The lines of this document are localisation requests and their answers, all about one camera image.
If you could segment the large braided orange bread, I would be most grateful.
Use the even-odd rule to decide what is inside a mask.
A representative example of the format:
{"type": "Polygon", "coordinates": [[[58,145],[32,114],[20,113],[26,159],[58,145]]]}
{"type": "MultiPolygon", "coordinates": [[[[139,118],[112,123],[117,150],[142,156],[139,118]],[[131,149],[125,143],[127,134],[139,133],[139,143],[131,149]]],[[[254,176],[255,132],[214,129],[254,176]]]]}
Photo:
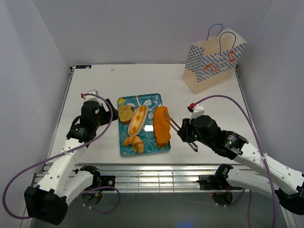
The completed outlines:
{"type": "Polygon", "coordinates": [[[165,112],[168,112],[168,109],[165,106],[157,107],[154,111],[153,129],[156,144],[159,147],[167,146],[171,139],[171,127],[165,116],[165,112]]]}

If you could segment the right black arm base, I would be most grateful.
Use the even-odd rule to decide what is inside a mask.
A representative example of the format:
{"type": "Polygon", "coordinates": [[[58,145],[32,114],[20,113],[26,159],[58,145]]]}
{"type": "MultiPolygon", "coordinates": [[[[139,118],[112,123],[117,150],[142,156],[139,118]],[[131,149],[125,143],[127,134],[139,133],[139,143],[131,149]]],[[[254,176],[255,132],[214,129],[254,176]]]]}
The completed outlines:
{"type": "Polygon", "coordinates": [[[228,183],[228,173],[233,167],[221,164],[213,175],[200,175],[197,183],[201,190],[241,190],[242,187],[232,186],[228,183]]]}

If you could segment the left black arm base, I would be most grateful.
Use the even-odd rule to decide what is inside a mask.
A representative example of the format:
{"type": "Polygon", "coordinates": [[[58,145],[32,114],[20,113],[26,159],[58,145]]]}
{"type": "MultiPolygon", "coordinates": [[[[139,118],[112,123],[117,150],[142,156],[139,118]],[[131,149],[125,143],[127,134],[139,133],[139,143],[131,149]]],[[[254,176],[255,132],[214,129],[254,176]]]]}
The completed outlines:
{"type": "Polygon", "coordinates": [[[95,166],[86,165],[83,166],[80,171],[87,171],[93,175],[92,184],[85,190],[92,190],[98,187],[114,187],[115,186],[115,176],[104,176],[100,174],[100,171],[95,166]]]}

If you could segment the metal tongs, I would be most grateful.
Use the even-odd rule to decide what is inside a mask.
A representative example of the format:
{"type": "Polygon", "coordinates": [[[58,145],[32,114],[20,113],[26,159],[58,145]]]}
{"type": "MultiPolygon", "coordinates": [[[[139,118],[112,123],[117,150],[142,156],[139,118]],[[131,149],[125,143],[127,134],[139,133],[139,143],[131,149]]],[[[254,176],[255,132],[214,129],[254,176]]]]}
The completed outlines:
{"type": "Polygon", "coordinates": [[[165,120],[168,122],[170,127],[177,133],[177,135],[182,139],[183,142],[187,143],[189,147],[194,151],[198,152],[198,146],[194,142],[188,142],[185,139],[184,132],[182,131],[181,127],[178,126],[178,124],[172,119],[172,117],[169,115],[168,111],[163,112],[165,120]]]}

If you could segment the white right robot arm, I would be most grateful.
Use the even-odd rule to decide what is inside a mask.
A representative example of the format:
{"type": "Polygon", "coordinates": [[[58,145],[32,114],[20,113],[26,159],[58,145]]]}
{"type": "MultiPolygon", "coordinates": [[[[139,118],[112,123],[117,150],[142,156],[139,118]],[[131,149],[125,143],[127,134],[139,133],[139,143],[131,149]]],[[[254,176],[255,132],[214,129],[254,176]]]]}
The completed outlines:
{"type": "Polygon", "coordinates": [[[288,211],[304,213],[304,174],[291,169],[273,158],[262,154],[243,136],[221,130],[215,120],[207,115],[184,118],[178,136],[183,142],[198,141],[219,156],[241,163],[268,178],[278,189],[275,194],[282,207],[288,211]]]}

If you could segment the small orange croissant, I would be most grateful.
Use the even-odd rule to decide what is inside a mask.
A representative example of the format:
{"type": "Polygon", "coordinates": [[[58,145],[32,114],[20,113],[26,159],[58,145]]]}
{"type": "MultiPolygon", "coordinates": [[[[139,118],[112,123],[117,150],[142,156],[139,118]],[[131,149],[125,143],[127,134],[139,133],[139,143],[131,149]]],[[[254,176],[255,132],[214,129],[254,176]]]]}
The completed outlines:
{"type": "Polygon", "coordinates": [[[137,135],[129,136],[124,140],[123,146],[129,145],[134,146],[138,154],[142,154],[144,151],[144,143],[137,135]]]}

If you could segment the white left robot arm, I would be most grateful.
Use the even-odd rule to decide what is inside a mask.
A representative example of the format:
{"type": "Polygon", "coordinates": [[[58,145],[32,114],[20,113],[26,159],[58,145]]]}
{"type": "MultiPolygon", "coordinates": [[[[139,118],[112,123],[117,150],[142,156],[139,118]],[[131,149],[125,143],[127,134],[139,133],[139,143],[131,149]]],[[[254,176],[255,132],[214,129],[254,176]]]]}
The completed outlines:
{"type": "Polygon", "coordinates": [[[104,107],[94,95],[86,95],[81,115],[71,124],[62,148],[46,175],[35,187],[27,187],[24,198],[28,215],[44,222],[59,225],[65,218],[68,205],[84,190],[95,190],[101,184],[100,172],[86,165],[69,178],[80,157],[86,152],[100,126],[118,119],[118,111],[110,99],[104,107]]]}

